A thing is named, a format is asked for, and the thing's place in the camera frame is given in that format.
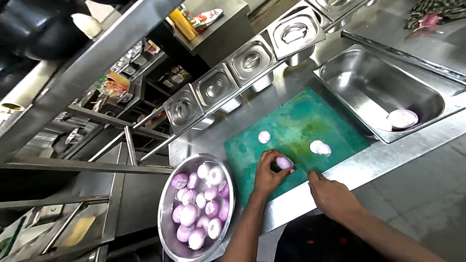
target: person's right hand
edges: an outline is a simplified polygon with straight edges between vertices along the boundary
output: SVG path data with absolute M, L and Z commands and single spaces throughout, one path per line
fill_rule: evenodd
M 308 173 L 308 179 L 315 204 L 327 217 L 341 223 L 349 214 L 366 213 L 364 207 L 344 184 L 328 180 L 314 171 Z

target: yellow bottle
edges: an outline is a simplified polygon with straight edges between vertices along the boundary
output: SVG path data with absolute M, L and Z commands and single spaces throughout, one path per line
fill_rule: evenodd
M 171 21 L 175 24 L 178 30 L 185 36 L 188 41 L 196 38 L 196 30 L 192 28 L 191 24 L 186 20 L 183 14 L 176 8 L 171 14 L 168 15 Z

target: cloth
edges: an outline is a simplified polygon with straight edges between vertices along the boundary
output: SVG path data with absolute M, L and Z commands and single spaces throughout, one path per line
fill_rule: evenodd
M 387 261 L 362 239 L 324 214 L 301 216 L 286 226 L 275 261 Z

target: floor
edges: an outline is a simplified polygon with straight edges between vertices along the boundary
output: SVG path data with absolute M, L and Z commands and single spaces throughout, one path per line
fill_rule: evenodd
M 353 193 L 366 209 L 446 261 L 464 261 L 466 135 Z M 260 237 L 257 261 L 274 260 L 284 228 Z

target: green cutting board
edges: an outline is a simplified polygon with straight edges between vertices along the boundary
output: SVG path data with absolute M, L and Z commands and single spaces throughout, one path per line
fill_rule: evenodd
M 267 130 L 268 144 L 258 141 Z M 314 154 L 309 145 L 321 140 L 332 149 L 329 157 Z M 238 196 L 246 206 L 253 190 L 256 165 L 264 150 L 276 148 L 294 162 L 295 173 L 286 177 L 269 196 L 271 201 L 307 181 L 308 171 L 324 172 L 369 147 L 368 140 L 346 122 L 312 89 L 307 88 L 224 143 Z

